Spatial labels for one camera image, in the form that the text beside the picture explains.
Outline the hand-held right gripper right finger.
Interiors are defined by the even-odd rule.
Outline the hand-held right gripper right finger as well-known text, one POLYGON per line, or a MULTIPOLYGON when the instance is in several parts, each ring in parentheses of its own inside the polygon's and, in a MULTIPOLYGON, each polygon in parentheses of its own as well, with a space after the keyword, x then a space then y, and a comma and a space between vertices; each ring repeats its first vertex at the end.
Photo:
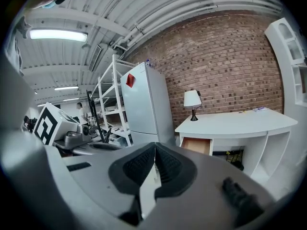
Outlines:
POLYGON ((257 182, 230 163, 156 143, 162 185, 143 230, 255 230, 274 204, 257 182))

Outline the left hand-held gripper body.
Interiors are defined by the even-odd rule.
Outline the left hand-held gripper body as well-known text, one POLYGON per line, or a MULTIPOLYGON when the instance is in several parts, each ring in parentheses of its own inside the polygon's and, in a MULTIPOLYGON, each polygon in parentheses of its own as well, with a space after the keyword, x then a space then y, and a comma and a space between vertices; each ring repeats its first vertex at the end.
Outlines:
POLYGON ((45 104, 33 133, 43 144, 58 148, 76 148, 91 141, 88 126, 81 125, 51 103, 45 104))

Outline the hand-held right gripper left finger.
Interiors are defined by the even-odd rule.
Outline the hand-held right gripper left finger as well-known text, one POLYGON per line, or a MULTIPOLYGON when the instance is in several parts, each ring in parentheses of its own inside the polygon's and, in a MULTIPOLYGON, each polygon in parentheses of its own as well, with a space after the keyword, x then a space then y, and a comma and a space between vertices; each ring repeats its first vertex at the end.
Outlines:
POLYGON ((112 216, 138 225, 155 207, 155 143, 64 159, 81 189, 112 216))

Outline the white drawer with wooden inside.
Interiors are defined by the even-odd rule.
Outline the white drawer with wooden inside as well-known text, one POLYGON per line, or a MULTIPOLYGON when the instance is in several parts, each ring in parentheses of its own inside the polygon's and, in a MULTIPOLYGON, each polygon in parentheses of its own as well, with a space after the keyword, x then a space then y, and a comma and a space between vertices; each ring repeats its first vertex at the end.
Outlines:
POLYGON ((180 146, 194 152, 212 156, 212 143, 213 141, 211 139, 184 137, 180 146))

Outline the white desk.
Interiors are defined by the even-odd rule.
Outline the white desk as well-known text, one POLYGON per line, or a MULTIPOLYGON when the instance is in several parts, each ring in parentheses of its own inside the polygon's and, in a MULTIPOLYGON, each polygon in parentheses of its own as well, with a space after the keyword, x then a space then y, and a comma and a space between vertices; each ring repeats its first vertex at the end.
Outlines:
POLYGON ((265 185, 277 169, 287 148, 291 128, 298 121, 271 109, 199 115, 187 118, 175 131, 184 137, 211 139, 214 151, 237 147, 243 152, 243 172, 265 185))

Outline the white metal shelf rack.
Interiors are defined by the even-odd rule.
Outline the white metal shelf rack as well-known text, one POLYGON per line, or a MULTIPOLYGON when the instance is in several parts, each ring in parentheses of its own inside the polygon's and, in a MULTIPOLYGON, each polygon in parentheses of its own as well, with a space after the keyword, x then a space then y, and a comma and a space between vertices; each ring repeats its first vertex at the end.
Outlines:
POLYGON ((127 145, 132 145, 130 128, 126 117, 126 110, 123 102, 120 78, 133 69, 136 65, 119 59, 116 54, 103 74, 98 77, 91 98, 95 103, 100 104, 103 123, 100 127, 104 131, 124 138, 127 145))

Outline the black monitor stand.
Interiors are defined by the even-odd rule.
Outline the black monitor stand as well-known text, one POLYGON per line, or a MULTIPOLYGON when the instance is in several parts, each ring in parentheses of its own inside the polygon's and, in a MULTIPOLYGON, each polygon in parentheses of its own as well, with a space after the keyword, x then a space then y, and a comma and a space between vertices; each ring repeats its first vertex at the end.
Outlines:
POLYGON ((96 112, 96 108, 95 108, 95 103, 94 103, 94 100, 92 99, 92 97, 90 97, 91 93, 92 93, 91 91, 86 90, 89 108, 90 108, 90 111, 91 111, 91 114, 92 114, 92 120, 94 122, 94 124, 92 125, 92 129, 99 133, 100 142, 105 142, 103 132, 102 132, 100 125, 99 125, 99 120, 98 120, 98 116, 97 116, 97 112, 96 112))

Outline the black box with yellow marks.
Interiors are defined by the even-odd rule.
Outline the black box with yellow marks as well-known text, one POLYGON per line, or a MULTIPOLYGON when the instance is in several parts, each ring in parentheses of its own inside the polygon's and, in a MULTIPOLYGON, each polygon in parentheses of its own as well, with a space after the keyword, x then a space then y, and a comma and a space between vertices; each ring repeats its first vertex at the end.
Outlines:
POLYGON ((222 158, 226 160, 228 163, 232 164, 239 170, 243 171, 244 170, 244 165, 243 165, 243 150, 231 150, 231 151, 214 151, 213 156, 217 156, 219 158, 222 158))

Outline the grey refrigerator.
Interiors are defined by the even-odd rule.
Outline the grey refrigerator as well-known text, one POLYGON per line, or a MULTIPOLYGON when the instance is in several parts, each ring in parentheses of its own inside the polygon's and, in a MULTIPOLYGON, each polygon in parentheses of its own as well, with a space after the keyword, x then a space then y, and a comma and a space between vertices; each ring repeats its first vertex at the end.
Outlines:
POLYGON ((141 63, 120 78, 133 145, 161 142, 175 145, 175 130, 165 76, 141 63), (128 74, 133 87, 126 85, 128 74))

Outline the white ceiling air vent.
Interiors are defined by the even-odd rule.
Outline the white ceiling air vent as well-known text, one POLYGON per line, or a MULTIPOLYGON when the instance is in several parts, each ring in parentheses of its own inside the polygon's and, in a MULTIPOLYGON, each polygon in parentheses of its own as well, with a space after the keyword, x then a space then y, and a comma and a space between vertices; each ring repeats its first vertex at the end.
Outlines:
POLYGON ((91 57, 91 60, 89 62, 89 65, 88 65, 88 69, 90 72, 93 72, 94 69, 95 69, 95 65, 97 63, 97 60, 99 58, 99 55, 101 54, 102 52, 102 47, 100 45, 97 45, 93 51, 93 54, 92 54, 92 57, 91 57))

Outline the white shade table lamp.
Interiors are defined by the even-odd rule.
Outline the white shade table lamp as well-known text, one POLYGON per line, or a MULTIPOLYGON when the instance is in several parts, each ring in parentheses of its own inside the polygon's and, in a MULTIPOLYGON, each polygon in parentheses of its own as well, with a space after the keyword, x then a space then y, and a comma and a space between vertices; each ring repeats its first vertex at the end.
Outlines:
POLYGON ((201 94, 198 90, 191 90, 184 93, 184 107, 191 107, 191 121, 197 121, 196 110, 202 105, 201 94))

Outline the white bookcase cabinet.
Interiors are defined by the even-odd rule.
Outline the white bookcase cabinet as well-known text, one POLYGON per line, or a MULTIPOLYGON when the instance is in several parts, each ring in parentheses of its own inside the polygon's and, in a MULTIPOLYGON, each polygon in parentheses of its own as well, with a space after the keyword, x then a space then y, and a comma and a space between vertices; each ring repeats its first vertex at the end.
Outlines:
POLYGON ((265 35, 276 56, 283 82, 285 106, 307 108, 307 55, 285 18, 272 22, 265 35))

